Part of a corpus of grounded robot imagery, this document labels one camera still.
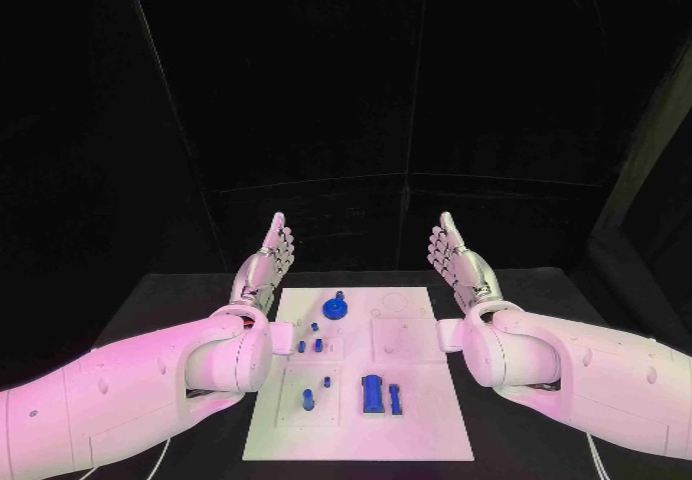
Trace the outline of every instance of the white platform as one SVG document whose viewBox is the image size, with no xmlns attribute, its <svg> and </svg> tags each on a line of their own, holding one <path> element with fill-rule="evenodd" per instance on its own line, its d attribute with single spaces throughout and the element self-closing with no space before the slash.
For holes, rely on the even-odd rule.
<svg viewBox="0 0 692 480">
<path fill-rule="evenodd" d="M 349 313 L 329 320 L 321 305 L 337 290 Z M 277 322 L 295 325 L 295 344 L 305 341 L 305 353 L 295 349 L 288 358 L 274 356 L 242 459 L 473 460 L 425 288 L 287 288 Z M 321 352 L 314 352 L 317 338 Z M 382 377 L 380 417 L 362 413 L 366 375 Z M 392 383 L 399 385 L 401 416 L 391 411 Z M 305 388 L 313 390 L 311 411 L 303 408 Z"/>
</svg>

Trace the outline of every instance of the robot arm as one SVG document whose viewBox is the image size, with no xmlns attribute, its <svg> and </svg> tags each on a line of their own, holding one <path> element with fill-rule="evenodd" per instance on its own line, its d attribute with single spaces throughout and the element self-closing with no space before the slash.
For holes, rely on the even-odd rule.
<svg viewBox="0 0 692 480">
<path fill-rule="evenodd" d="M 692 460 L 690 357 L 638 335 L 527 313 L 504 301 L 448 213 L 428 250 L 465 316 L 440 320 L 440 347 L 464 352 L 478 384 L 608 442 Z"/>
<path fill-rule="evenodd" d="M 43 479 L 122 460 L 259 389 L 272 353 L 292 353 L 292 325 L 265 317 L 292 263 L 291 241 L 277 213 L 229 305 L 206 319 L 94 349 L 0 392 L 0 480 Z"/>
</svg>

